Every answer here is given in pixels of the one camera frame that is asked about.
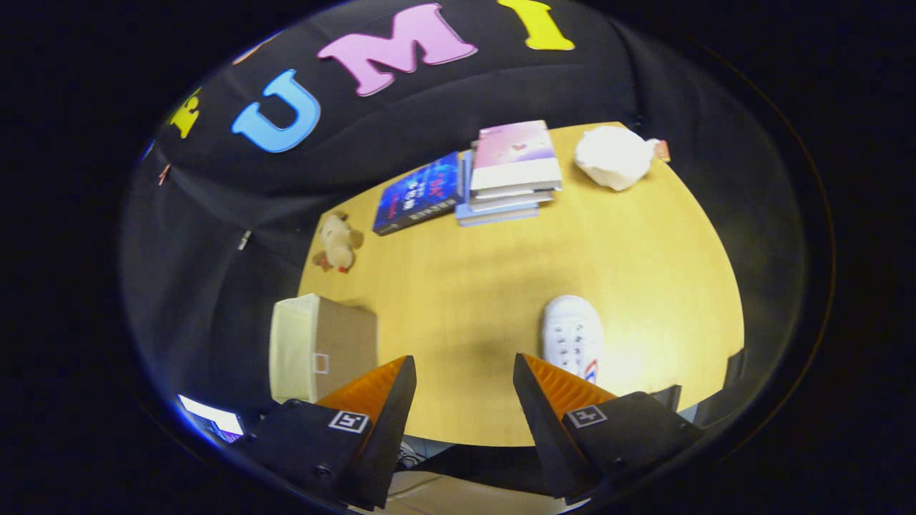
pink book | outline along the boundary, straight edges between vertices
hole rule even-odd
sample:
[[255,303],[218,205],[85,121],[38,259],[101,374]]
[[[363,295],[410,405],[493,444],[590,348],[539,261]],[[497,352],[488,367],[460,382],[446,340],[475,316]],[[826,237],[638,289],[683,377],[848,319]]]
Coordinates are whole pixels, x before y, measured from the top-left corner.
[[543,120],[480,130],[472,200],[559,190],[560,162]]

yellow table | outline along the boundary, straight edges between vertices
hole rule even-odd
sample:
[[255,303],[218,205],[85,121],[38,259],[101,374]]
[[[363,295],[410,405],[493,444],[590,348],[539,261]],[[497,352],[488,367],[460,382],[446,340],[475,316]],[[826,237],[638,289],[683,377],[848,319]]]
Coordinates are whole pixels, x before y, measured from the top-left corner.
[[[447,214],[388,236],[372,232],[382,191],[332,211],[365,233],[347,274],[308,261],[300,295],[378,314],[379,363],[413,355],[406,433],[457,444],[533,445],[512,386],[515,354],[540,355],[544,305],[586,298],[605,327],[598,386],[616,395],[682,385],[679,409],[722,388],[744,344],[735,274],[699,203],[664,162],[624,192],[573,162],[600,125],[551,131],[563,190],[537,217],[460,227]],[[677,148],[672,149],[677,166]],[[318,234],[312,253],[320,249]]]

foam letter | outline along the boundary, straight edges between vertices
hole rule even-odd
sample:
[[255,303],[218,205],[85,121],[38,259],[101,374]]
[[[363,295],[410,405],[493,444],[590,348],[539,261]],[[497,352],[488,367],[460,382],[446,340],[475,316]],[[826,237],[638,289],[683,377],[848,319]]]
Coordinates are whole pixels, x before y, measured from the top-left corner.
[[417,70],[414,44],[419,44],[426,64],[443,64],[474,55],[477,47],[465,43],[442,19],[439,4],[423,4],[394,15],[391,39],[366,34],[348,34],[318,52],[320,59],[334,58],[359,82],[356,94],[369,96],[391,85],[394,73],[383,73],[369,62],[386,64],[396,70]]
[[291,126],[279,128],[258,112],[259,103],[248,105],[235,118],[232,131],[243,134],[267,152],[285,152],[297,146],[311,133],[322,108],[298,82],[293,79],[295,70],[286,70],[264,88],[264,96],[275,94],[296,110],[296,121]]
[[188,137],[188,133],[191,132],[191,127],[194,126],[194,122],[197,121],[197,117],[201,115],[200,111],[195,111],[200,100],[197,98],[197,93],[199,93],[201,88],[197,88],[197,91],[191,93],[191,97],[185,101],[181,107],[178,108],[178,111],[175,111],[175,114],[172,115],[171,120],[169,120],[169,125],[176,126],[180,132],[181,139]]
[[557,28],[553,18],[548,14],[551,7],[534,0],[498,0],[516,12],[528,31],[525,44],[535,50],[572,50],[575,44],[568,40]]

yellow letter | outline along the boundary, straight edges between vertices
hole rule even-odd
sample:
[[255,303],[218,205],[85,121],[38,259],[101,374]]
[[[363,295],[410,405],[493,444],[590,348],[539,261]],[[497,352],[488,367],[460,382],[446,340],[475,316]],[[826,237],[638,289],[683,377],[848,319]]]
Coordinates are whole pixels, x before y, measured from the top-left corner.
[[512,9],[528,31],[525,44],[535,50],[572,50],[575,45],[563,37],[553,18],[547,13],[551,7],[534,0],[497,0]]
[[191,131],[191,127],[194,126],[194,122],[197,121],[197,117],[201,114],[200,111],[194,111],[200,103],[196,96],[200,90],[201,88],[197,88],[197,91],[191,94],[191,98],[179,107],[178,111],[169,120],[169,124],[176,126],[181,132],[181,139],[188,137],[188,132]]

letter m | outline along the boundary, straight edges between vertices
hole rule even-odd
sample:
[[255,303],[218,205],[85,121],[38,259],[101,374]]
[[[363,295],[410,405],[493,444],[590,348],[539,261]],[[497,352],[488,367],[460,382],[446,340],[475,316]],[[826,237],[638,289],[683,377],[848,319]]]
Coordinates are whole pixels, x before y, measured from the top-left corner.
[[318,52],[320,59],[334,58],[359,82],[356,94],[369,96],[391,85],[394,73],[381,72],[370,62],[385,64],[396,70],[417,70],[414,45],[425,52],[426,64],[443,64],[474,55],[477,47],[465,43],[439,13],[439,4],[423,4],[394,15],[391,39],[348,34],[332,41]]

